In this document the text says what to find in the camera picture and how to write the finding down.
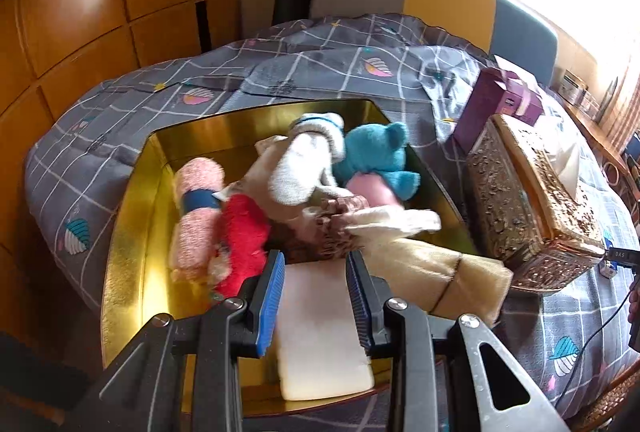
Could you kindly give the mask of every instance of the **black cable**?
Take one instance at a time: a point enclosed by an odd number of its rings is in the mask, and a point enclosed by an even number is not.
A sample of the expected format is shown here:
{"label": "black cable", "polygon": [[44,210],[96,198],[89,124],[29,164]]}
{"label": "black cable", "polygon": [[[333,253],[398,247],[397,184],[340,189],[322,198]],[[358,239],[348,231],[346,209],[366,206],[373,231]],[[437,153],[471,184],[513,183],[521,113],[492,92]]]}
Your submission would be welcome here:
{"label": "black cable", "polygon": [[613,320],[616,315],[618,313],[620,313],[620,309],[622,309],[622,307],[625,306],[626,301],[629,299],[629,296],[631,295],[631,291],[633,290],[629,290],[629,293],[626,294],[625,299],[622,301],[622,304],[620,304],[620,307],[618,309],[616,309],[616,312],[613,313],[610,317],[609,320],[607,320],[606,322],[603,323],[603,325],[601,325],[600,329],[598,329],[595,333],[593,333],[593,335],[591,335],[589,337],[589,339],[584,343],[584,345],[582,346],[582,348],[580,349],[580,352],[578,353],[578,357],[575,359],[575,364],[574,364],[574,370],[572,370],[571,372],[571,376],[569,376],[569,381],[566,382],[566,385],[564,386],[564,390],[562,391],[562,394],[560,394],[560,397],[556,400],[556,405],[555,408],[556,410],[558,410],[558,405],[560,404],[560,401],[562,401],[562,398],[564,398],[564,396],[566,395],[566,391],[569,390],[569,386],[571,385],[571,382],[574,380],[574,376],[575,373],[578,370],[578,365],[580,365],[580,360],[582,359],[582,355],[584,354],[584,350],[587,348],[587,346],[589,345],[589,342],[595,338],[595,336],[602,332],[602,330],[607,326],[607,324]]}

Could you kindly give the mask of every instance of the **brown curtain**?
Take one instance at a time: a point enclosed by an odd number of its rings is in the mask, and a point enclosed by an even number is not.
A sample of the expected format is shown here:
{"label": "brown curtain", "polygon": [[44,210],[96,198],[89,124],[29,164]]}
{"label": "brown curtain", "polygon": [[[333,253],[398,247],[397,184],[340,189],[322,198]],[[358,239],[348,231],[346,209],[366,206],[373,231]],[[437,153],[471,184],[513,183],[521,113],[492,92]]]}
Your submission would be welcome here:
{"label": "brown curtain", "polygon": [[633,49],[622,82],[600,122],[602,131],[619,152],[640,125],[640,36]]}

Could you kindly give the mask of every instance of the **wooden desk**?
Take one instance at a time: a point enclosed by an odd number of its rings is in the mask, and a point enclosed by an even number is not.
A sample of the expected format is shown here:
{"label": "wooden desk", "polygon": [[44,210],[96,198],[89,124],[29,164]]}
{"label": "wooden desk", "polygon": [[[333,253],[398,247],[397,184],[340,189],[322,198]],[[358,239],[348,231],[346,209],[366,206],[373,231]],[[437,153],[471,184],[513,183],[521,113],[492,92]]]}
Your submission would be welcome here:
{"label": "wooden desk", "polygon": [[625,178],[626,185],[628,186],[631,195],[636,199],[636,203],[639,202],[640,191],[638,190],[638,187],[636,187],[636,183],[631,176],[631,172],[629,172],[628,166],[626,166],[625,161],[620,157],[620,153],[617,152],[609,142],[602,129],[597,125],[597,123],[580,112],[577,107],[569,105],[566,101],[562,102],[562,106],[564,106],[569,117],[573,120],[578,129],[580,129],[584,138],[587,139],[589,146],[601,154],[604,160],[609,161],[609,163],[613,164],[613,166],[617,168],[620,175]]}

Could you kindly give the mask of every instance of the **bedspread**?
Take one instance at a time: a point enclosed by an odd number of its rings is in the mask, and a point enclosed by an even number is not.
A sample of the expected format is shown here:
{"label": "bedspread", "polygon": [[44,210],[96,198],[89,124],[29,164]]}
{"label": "bedspread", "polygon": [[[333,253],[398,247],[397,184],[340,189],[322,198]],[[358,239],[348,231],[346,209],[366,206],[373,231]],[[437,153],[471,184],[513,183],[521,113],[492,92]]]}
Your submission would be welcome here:
{"label": "bedspread", "polygon": [[[390,120],[407,123],[411,145],[465,213],[465,158],[449,136],[452,119],[487,64],[487,55],[465,40],[403,15],[275,26],[256,38],[142,68],[91,89],[31,149],[25,169],[28,204],[57,264],[98,311],[118,204],[151,131],[262,104],[368,97]],[[559,130],[581,140],[580,181],[601,227],[615,246],[638,249],[628,211],[578,129],[553,98],[543,94],[543,104]],[[578,348],[622,302],[631,280],[626,271],[608,280],[591,270],[551,296],[510,295],[495,331],[555,401]],[[621,311],[592,341],[561,413],[574,414],[593,401],[636,360],[626,346],[626,314]],[[350,413],[353,423],[369,420],[386,404],[386,397],[358,403],[362,412]],[[312,423],[341,422],[314,415],[294,420],[306,430]]]}

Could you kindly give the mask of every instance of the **metal bolt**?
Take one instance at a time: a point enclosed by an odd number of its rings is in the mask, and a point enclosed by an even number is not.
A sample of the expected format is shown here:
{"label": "metal bolt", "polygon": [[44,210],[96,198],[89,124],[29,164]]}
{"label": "metal bolt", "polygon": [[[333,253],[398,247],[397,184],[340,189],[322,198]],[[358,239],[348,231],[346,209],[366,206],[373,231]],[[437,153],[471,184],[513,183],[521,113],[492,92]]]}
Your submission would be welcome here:
{"label": "metal bolt", "polygon": [[409,304],[407,304],[401,298],[395,297],[389,298],[389,300],[386,301],[386,305],[391,307],[391,309],[395,309],[396,311],[402,311],[403,309],[407,309]]}
{"label": "metal bolt", "polygon": [[244,300],[238,297],[232,297],[226,299],[223,304],[227,309],[240,309],[240,307],[244,306]]}
{"label": "metal bolt", "polygon": [[460,317],[460,323],[466,327],[475,329],[480,326],[480,319],[476,315],[462,315]]}
{"label": "metal bolt", "polygon": [[171,322],[171,315],[167,313],[160,313],[151,319],[151,325],[154,327],[164,327],[169,322]]}

